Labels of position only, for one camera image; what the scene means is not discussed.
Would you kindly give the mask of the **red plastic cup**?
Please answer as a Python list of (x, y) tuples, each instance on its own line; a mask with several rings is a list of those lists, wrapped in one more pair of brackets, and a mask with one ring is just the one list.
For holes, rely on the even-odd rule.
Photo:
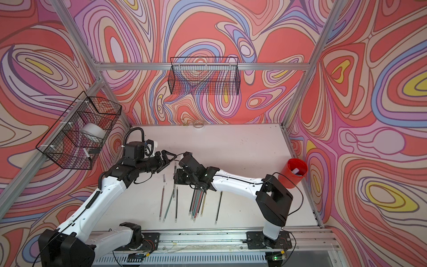
[(300, 159), (289, 159), (279, 174), (279, 181), (287, 189), (292, 189), (307, 175), (308, 166)]

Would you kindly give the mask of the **black pencil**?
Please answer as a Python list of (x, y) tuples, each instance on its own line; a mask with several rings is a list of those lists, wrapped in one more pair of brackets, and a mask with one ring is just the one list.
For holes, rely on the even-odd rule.
[(222, 201), (222, 196), (223, 196), (223, 192), (220, 192), (220, 197), (219, 197), (219, 201), (218, 201), (218, 208), (216, 211), (216, 216), (215, 216), (215, 225), (218, 224), (218, 220), (219, 220), (219, 213), (220, 213), (220, 208), (221, 208), (221, 201)]

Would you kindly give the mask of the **bundle of coloured pencils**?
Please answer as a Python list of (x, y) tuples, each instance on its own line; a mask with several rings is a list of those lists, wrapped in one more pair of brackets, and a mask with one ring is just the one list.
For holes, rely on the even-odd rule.
[(196, 221), (198, 213), (201, 209), (204, 194), (205, 194), (205, 191), (203, 189), (197, 188), (194, 190), (192, 202), (190, 205), (190, 211), (189, 211), (190, 218), (192, 221)]

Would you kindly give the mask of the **white tape roll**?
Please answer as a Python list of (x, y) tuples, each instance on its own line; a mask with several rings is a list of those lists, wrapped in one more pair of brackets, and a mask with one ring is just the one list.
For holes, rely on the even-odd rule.
[(106, 131), (94, 123), (87, 123), (81, 130), (88, 139), (93, 141), (101, 141), (106, 136)]

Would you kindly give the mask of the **white marker in basket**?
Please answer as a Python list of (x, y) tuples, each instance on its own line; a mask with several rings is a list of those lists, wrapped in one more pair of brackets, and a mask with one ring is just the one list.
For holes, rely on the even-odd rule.
[(89, 161), (92, 161), (92, 157), (91, 157), (91, 155), (89, 154), (89, 152), (88, 152), (88, 150), (87, 150), (86, 148), (83, 148), (83, 152), (84, 152), (84, 154), (85, 154), (86, 158), (87, 158)]

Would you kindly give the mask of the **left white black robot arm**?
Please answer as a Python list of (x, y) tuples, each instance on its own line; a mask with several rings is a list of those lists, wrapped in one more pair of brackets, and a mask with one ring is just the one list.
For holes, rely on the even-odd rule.
[(141, 226), (124, 222), (114, 230), (90, 240), (93, 228), (107, 209), (141, 173), (153, 175), (165, 169), (178, 155), (157, 150), (153, 140), (129, 142), (125, 135), (122, 156), (103, 172), (91, 196), (55, 230), (45, 230), (38, 239), (38, 258), (44, 267), (90, 267), (100, 257), (119, 247), (140, 250), (146, 242)]

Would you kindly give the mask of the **dark blue pencil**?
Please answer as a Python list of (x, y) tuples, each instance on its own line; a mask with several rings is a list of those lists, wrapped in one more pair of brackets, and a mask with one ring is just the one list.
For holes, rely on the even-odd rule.
[(175, 189), (175, 223), (177, 223), (177, 217), (178, 217), (178, 207), (179, 207), (179, 204), (178, 204), (178, 201), (179, 201), (178, 193), (179, 193), (179, 190), (178, 190), (178, 188), (176, 188)]
[(173, 172), (173, 194), (172, 199), (175, 201), (176, 199), (176, 172), (177, 172), (177, 163), (174, 162), (174, 172)]

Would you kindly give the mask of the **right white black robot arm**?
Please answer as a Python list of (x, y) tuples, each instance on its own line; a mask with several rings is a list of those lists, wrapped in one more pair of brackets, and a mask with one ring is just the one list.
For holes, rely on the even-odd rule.
[(293, 184), (301, 195), (301, 203), (292, 211), (294, 197), (274, 174), (267, 174), (264, 178), (231, 174), (217, 167), (203, 166), (191, 152), (184, 152), (172, 159), (178, 164), (174, 173), (174, 184), (186, 185), (193, 189), (190, 204), (190, 215), (193, 219), (201, 212), (209, 191), (232, 193), (256, 202), (265, 219), (262, 229), (264, 238), (276, 241), (288, 217), (298, 212), (304, 203), (304, 193)]

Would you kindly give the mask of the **red pencil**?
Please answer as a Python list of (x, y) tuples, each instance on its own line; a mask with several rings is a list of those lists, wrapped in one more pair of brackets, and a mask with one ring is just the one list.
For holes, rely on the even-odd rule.
[(164, 195), (165, 195), (165, 186), (162, 187), (162, 194), (161, 194), (161, 201), (160, 201), (160, 208), (159, 208), (159, 221), (162, 220)]

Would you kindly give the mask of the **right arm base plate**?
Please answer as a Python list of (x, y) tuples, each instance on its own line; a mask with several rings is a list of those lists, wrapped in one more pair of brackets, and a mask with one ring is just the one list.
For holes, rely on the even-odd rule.
[(290, 233), (288, 231), (280, 231), (276, 240), (266, 237), (262, 231), (248, 231), (244, 243), (248, 245), (250, 250), (281, 249), (287, 251), (292, 248)]

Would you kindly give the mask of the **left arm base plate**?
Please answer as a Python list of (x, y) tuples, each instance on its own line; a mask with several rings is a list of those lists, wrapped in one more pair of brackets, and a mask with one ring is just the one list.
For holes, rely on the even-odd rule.
[(128, 245), (121, 246), (115, 251), (144, 251), (153, 252), (159, 247), (160, 233), (142, 233), (142, 237), (132, 240)]

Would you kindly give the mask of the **green pencil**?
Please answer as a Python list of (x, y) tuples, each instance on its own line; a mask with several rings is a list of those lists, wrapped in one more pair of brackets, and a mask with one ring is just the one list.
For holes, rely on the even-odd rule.
[(172, 193), (171, 193), (171, 196), (170, 196), (170, 200), (169, 200), (169, 202), (168, 202), (168, 205), (167, 205), (167, 208), (166, 208), (165, 214), (164, 214), (164, 216), (163, 216), (162, 222), (165, 222), (165, 221), (166, 221), (167, 216), (168, 216), (168, 213), (169, 213), (169, 210), (170, 210), (170, 207), (171, 207), (171, 204), (172, 204), (172, 202), (173, 202), (174, 198), (175, 198), (175, 189), (172, 189)]

